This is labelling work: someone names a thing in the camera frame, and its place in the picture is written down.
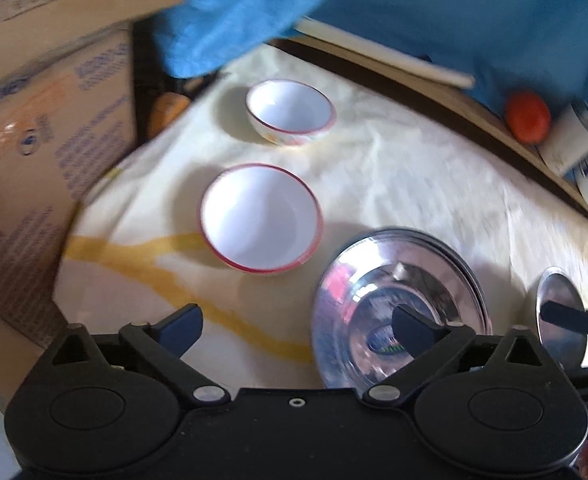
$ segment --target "tomato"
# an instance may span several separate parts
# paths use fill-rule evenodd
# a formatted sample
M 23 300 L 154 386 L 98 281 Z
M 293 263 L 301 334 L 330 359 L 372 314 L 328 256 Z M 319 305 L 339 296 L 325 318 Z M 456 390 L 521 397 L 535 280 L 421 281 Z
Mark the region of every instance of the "tomato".
M 543 99 L 531 91 L 510 95 L 505 105 L 505 123 L 523 144 L 540 144 L 549 133 L 552 117 Z

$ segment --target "white tablecloth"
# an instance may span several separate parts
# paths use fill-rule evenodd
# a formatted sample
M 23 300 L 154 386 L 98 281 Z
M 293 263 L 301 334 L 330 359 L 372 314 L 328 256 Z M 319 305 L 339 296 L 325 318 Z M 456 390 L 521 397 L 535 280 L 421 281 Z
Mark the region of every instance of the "white tablecloth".
M 338 113 L 330 134 L 304 148 L 264 142 L 244 98 L 267 78 L 324 92 Z M 218 173 L 244 162 L 282 166 L 317 195 L 325 232 L 299 269 L 251 276 L 205 246 L 199 200 Z M 440 124 L 270 46 L 232 62 L 96 186 L 72 228 L 54 300 L 93 333 L 155 322 L 194 301 L 205 329 L 184 360 L 199 371 L 232 389 L 320 386 L 310 346 L 314 289 L 342 244 L 390 225 L 427 231 L 466 259 L 496 333 L 519 320 L 526 288 L 549 266 L 567 271 L 588 307 L 586 219 Z

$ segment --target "red rim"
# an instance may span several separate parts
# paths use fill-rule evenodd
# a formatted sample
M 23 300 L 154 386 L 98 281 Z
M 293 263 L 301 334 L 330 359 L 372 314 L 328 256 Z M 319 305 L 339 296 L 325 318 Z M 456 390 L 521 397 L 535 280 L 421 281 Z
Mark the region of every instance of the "red rim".
M 272 124 L 266 123 L 265 121 L 263 121 L 262 119 L 260 119 L 254 112 L 251 111 L 250 104 L 249 104 L 250 94 L 253 91 L 255 91 L 259 86 L 262 86 L 262 85 L 267 84 L 267 83 L 276 83 L 276 82 L 279 82 L 279 81 L 280 82 L 285 81 L 285 82 L 288 82 L 288 83 L 296 83 L 298 85 L 306 86 L 308 88 L 311 88 L 315 92 L 318 92 L 320 95 L 322 95 L 325 98 L 325 100 L 327 101 L 327 103 L 330 105 L 330 118 L 327 120 L 327 122 L 323 126 L 321 126 L 319 128 L 314 128 L 313 130 L 282 130 L 281 128 L 277 128 L 276 126 L 273 126 Z M 263 126 L 267 126 L 270 130 L 274 130 L 275 132 L 280 132 L 281 134 L 288 134 L 288 135 L 310 135 L 310 134 L 315 134 L 316 132 L 320 132 L 322 130 L 327 130 L 327 129 L 333 127 L 334 126 L 334 123 L 336 122 L 336 108 L 334 108 L 334 105 L 330 101 L 330 99 L 323 92 L 321 92 L 319 89 L 314 88 L 313 86 L 310 86 L 310 85 L 308 85 L 306 83 L 301 83 L 300 81 L 294 81 L 293 79 L 266 79 L 264 81 L 261 81 L 260 83 L 256 83 L 247 92 L 247 96 L 245 97 L 245 108 L 247 108 L 247 112 L 254 119 L 256 119 L 260 124 L 262 124 Z
M 288 174 L 289 176 L 296 179 L 299 183 L 302 184 L 302 186 L 307 190 L 309 195 L 312 197 L 312 200 L 314 201 L 314 206 L 316 209 L 316 230 L 315 230 L 314 239 L 312 240 L 309 247 L 296 260 L 286 264 L 285 266 L 275 267 L 273 269 L 254 269 L 253 267 L 245 267 L 241 264 L 234 262 L 233 260 L 230 260 L 228 257 L 221 254 L 214 247 L 212 241 L 207 237 L 207 233 L 205 233 L 205 228 L 203 227 L 203 204 L 205 203 L 205 199 L 207 198 L 207 194 L 212 189 L 214 184 L 218 180 L 220 180 L 222 177 L 224 177 L 234 171 L 243 170 L 244 168 L 258 168 L 258 167 L 272 168 L 273 170 L 281 171 L 282 173 Z M 205 190 L 205 193 L 203 194 L 203 198 L 200 199 L 199 229 L 200 229 L 201 234 L 203 235 L 203 238 L 205 239 L 205 243 L 214 252 L 214 254 L 216 254 L 216 256 L 218 256 L 218 258 L 220 258 L 222 261 L 224 261 L 227 265 L 234 267 L 235 269 L 243 270 L 244 272 L 249 272 L 251 274 L 274 274 L 276 272 L 284 272 L 285 270 L 291 270 L 291 269 L 294 269 L 295 267 L 301 266 L 317 250 L 318 245 L 321 242 L 321 235 L 323 234 L 323 228 L 324 228 L 324 220 L 323 220 L 323 214 L 321 212 L 321 206 L 318 203 L 318 200 L 316 199 L 316 195 L 312 192 L 312 190 L 309 188 L 309 186 L 305 182 L 303 182 L 301 178 L 297 177 L 292 172 L 290 172 L 288 170 L 284 170 L 283 168 L 279 168 L 278 166 L 274 166 L 272 164 L 263 164 L 261 162 L 250 162 L 248 164 L 239 164 L 237 166 L 232 166 L 231 168 L 224 170 L 220 175 L 218 175 L 215 179 L 213 179 L 213 181 L 209 184 L 209 186 L 207 186 L 207 189 Z

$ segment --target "white bowl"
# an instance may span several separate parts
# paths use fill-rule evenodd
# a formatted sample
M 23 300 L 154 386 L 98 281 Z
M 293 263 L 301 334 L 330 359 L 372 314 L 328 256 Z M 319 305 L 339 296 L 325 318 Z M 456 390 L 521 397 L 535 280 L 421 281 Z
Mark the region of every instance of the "white bowl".
M 200 228 L 216 255 L 236 269 L 271 274 L 309 259 L 323 216 L 296 175 L 267 164 L 223 171 L 200 204 Z
M 288 79 L 272 79 L 251 87 L 245 104 L 254 129 L 280 146 L 302 146 L 319 139 L 336 122 L 336 110 L 324 94 Z

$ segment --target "blue cloth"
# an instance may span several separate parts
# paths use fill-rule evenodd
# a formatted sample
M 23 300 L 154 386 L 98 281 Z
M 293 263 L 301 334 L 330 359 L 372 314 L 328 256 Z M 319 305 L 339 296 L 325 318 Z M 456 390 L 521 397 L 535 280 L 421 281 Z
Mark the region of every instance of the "blue cloth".
M 323 0 L 186 0 L 160 13 L 154 39 L 165 72 L 202 75 L 278 36 Z
M 471 73 L 470 94 L 499 115 L 520 88 L 552 114 L 588 102 L 588 0 L 327 0 L 311 17 Z

